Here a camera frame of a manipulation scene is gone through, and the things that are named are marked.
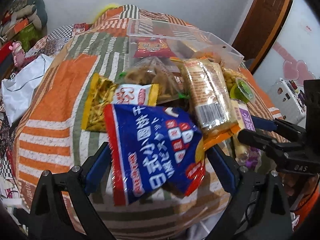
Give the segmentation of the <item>blue biscuit snack bag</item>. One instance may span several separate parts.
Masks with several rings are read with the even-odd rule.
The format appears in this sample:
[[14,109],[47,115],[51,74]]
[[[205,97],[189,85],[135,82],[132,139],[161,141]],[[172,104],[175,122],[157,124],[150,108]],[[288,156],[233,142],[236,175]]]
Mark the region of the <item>blue biscuit snack bag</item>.
[[180,108],[108,104],[105,126],[116,206],[130,205],[165,183],[185,196],[205,174],[203,136]]

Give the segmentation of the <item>long cracker pack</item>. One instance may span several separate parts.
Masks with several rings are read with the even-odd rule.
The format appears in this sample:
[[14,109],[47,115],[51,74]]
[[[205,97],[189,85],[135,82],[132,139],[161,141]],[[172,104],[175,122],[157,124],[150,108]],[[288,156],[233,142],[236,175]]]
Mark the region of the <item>long cracker pack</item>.
[[179,69],[203,134],[204,149],[239,132],[220,65],[208,59],[184,59]]

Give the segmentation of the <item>yellow object behind bed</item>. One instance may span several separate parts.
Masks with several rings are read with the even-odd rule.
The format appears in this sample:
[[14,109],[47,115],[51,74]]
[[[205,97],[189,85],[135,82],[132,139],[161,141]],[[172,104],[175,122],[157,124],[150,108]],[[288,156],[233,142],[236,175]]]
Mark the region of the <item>yellow object behind bed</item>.
[[110,9],[115,9],[117,7],[119,7],[120,5],[118,3],[109,3],[107,4],[106,6],[103,7],[103,9],[101,9],[98,14],[95,16],[94,20],[93,20],[93,23],[95,23],[100,16],[102,16],[107,10],[110,10]]

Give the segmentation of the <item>peanut brittle clear pack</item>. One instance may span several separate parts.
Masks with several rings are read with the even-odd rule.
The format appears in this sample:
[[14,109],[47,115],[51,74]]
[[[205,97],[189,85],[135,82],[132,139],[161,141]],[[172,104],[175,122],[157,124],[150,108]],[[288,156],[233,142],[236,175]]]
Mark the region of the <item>peanut brittle clear pack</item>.
[[241,78],[247,81],[247,78],[239,71],[234,71],[232,69],[225,68],[221,66],[223,77],[226,83],[227,90],[230,92],[231,88],[236,84],[236,79]]

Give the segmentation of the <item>red snack packet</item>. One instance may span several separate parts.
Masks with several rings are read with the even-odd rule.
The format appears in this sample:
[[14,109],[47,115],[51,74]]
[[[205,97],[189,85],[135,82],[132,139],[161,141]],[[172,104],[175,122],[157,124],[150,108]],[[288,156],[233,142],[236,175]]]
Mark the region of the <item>red snack packet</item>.
[[139,37],[135,41],[137,48],[133,55],[134,58],[155,57],[176,57],[176,54],[170,49],[167,40],[156,37]]

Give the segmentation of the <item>white decorated wardrobe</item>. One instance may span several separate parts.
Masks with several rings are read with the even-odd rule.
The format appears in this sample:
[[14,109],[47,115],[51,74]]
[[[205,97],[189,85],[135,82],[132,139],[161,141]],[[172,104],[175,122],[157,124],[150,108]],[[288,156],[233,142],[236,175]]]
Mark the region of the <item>white decorated wardrobe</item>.
[[272,48],[253,74],[272,102],[270,111],[305,127],[305,80],[319,79],[319,19],[306,0],[293,0]]

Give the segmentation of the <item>wooden door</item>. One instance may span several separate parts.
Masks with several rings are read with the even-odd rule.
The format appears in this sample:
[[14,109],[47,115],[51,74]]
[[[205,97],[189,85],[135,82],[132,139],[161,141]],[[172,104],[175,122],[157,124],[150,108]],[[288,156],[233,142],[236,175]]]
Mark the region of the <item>wooden door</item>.
[[271,49],[293,0],[253,0],[232,46],[250,62],[253,74]]

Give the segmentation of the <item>pink plush toy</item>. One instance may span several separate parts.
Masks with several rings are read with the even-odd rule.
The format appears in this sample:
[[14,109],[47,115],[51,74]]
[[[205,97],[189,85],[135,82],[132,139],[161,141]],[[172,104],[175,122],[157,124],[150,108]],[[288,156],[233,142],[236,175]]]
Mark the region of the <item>pink plush toy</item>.
[[9,49],[12,53],[15,67],[21,68],[25,58],[25,52],[22,48],[22,43],[20,41],[13,42],[12,45],[9,46]]

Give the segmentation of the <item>clear plastic storage bin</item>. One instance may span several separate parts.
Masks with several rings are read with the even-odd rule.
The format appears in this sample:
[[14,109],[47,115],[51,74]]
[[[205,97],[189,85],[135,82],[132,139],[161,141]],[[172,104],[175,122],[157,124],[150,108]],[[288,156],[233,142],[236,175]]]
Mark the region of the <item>clear plastic storage bin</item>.
[[128,64],[134,66],[143,58],[134,58],[139,37],[164,38],[177,58],[189,59],[211,57],[222,62],[225,67],[237,69],[244,59],[236,49],[214,34],[194,27],[153,20],[129,20],[127,28],[129,37]]

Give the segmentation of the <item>white plastic bag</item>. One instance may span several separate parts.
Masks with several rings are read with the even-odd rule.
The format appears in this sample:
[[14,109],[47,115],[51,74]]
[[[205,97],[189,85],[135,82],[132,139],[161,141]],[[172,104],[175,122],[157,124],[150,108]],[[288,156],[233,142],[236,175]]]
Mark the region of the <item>white plastic bag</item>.
[[4,79],[1,92],[9,125],[24,115],[53,57],[41,54],[26,65],[12,80]]

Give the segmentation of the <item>green jelly cup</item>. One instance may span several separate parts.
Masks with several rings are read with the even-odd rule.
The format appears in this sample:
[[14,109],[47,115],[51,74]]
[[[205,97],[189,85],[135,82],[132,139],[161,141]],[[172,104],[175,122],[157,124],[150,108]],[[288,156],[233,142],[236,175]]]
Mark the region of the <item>green jelly cup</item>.
[[250,85],[240,77],[236,78],[235,84],[229,92],[229,96],[231,99],[240,100],[243,103],[255,102],[255,94],[253,90]]

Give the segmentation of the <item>patchwork orange green quilt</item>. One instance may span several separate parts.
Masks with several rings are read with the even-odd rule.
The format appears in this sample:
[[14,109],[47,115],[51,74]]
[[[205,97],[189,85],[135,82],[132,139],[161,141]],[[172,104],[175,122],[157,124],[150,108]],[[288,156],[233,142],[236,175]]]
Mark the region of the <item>patchwork orange green quilt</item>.
[[[114,79],[126,68],[130,19],[186,26],[179,18],[124,5],[105,12],[92,30],[76,34],[59,51],[20,121],[13,150],[14,170],[27,207],[43,171],[63,173],[95,154],[105,133],[81,129],[89,82],[99,73]],[[159,190],[132,207],[115,207],[111,184],[91,196],[93,205],[119,239],[171,239],[197,222],[223,211],[229,195],[213,170],[200,189],[178,199]]]

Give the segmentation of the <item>clear bag brown snacks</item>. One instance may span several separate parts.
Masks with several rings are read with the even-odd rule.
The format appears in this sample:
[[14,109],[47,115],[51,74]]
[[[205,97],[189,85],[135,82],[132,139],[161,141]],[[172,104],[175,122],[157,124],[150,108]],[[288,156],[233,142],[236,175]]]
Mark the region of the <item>clear bag brown snacks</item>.
[[143,58],[133,67],[123,71],[118,77],[118,82],[135,85],[159,85],[158,105],[187,98],[181,78],[170,72],[167,66],[155,56]]

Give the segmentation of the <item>yellow noodle snack bag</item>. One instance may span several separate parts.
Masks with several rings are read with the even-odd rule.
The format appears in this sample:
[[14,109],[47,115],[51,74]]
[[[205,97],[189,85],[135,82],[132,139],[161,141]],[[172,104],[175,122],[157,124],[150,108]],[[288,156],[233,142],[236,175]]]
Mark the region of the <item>yellow noodle snack bag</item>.
[[95,73],[82,115],[81,129],[90,132],[105,132],[104,108],[108,104],[155,106],[159,85],[116,84]]

